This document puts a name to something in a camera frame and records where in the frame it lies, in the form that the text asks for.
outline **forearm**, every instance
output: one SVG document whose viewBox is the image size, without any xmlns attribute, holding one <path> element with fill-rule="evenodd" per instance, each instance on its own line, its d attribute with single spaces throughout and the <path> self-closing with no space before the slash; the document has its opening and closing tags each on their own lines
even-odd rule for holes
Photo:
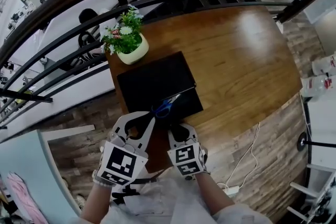
<svg viewBox="0 0 336 224">
<path fill-rule="evenodd" d="M 211 215 L 235 203 L 225 194 L 224 191 L 211 178 L 208 173 L 195 175 L 204 202 L 206 203 Z"/>
<path fill-rule="evenodd" d="M 80 218 L 93 224 L 99 224 L 109 211 L 111 192 L 112 187 L 94 184 Z"/>
</svg>

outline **green leaves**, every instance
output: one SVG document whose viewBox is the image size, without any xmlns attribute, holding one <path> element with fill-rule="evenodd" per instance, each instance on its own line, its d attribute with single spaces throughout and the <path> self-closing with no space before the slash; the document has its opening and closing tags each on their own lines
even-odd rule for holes
<svg viewBox="0 0 336 224">
<path fill-rule="evenodd" d="M 140 27 L 142 24 L 142 15 L 139 14 L 139 10 L 133 6 L 128 10 L 127 13 L 121 15 L 121 26 L 117 26 L 117 33 L 113 29 L 107 28 L 109 31 L 108 35 L 103 36 L 102 41 L 106 43 L 105 51 L 110 54 L 113 50 L 109 48 L 110 45 L 113 46 L 114 51 L 122 52 L 123 54 L 129 54 L 136 50 L 142 38 L 140 36 Z M 132 29 L 132 33 L 123 35 L 120 33 L 120 28 L 123 26 L 128 26 Z"/>
</svg>

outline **bottle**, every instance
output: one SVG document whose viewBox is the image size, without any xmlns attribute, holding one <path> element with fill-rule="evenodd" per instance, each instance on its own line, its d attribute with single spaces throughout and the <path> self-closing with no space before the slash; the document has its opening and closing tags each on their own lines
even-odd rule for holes
<svg viewBox="0 0 336 224">
<path fill-rule="evenodd" d="M 302 89 L 300 93 L 303 97 L 314 97 L 323 95 L 329 88 L 332 87 L 332 80 L 327 75 L 319 75 L 316 77 L 301 78 Z"/>
<path fill-rule="evenodd" d="M 333 69 L 335 69 L 336 64 L 335 57 L 336 55 L 331 55 L 313 61 L 311 63 L 311 68 L 313 70 L 314 75 L 318 76 L 321 74 L 330 73 Z"/>
</svg>

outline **scissors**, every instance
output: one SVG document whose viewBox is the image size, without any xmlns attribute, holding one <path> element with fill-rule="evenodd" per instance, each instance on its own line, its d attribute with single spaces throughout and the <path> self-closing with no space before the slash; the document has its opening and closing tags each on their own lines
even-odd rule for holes
<svg viewBox="0 0 336 224">
<path fill-rule="evenodd" d="M 169 115 L 170 109 L 173 105 L 173 103 L 176 101 L 176 99 L 180 96 L 181 94 L 175 95 L 171 98 L 168 98 L 166 100 L 163 100 L 163 103 L 157 108 L 154 109 L 152 106 L 152 112 L 155 114 L 155 117 L 158 119 L 165 118 Z"/>
</svg>

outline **wooden floor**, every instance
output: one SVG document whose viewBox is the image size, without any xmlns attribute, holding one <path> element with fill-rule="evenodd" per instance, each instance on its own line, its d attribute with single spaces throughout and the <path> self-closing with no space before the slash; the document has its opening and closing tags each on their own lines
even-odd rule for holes
<svg viewBox="0 0 336 224">
<path fill-rule="evenodd" d="M 284 25 L 284 36 L 302 77 L 310 73 L 310 60 L 323 56 L 314 28 L 303 14 Z M 50 142 L 50 148 L 62 176 L 72 193 L 87 196 L 92 186 L 91 173 L 98 166 L 99 143 L 105 139 L 117 118 L 122 114 L 115 93 L 108 93 L 71 109 L 32 129 L 55 130 L 94 124 L 96 130 Z M 254 154 L 258 169 L 247 178 L 235 197 L 277 222 L 299 193 L 289 187 L 291 181 L 304 183 L 307 151 L 298 153 L 296 141 L 305 130 L 298 94 L 261 122 Z M 233 139 L 222 141 L 212 151 L 208 168 L 217 182 L 225 182 L 234 166 L 252 143 L 256 125 Z M 242 184 L 253 169 L 254 159 L 248 154 L 241 162 L 229 185 Z"/>
</svg>

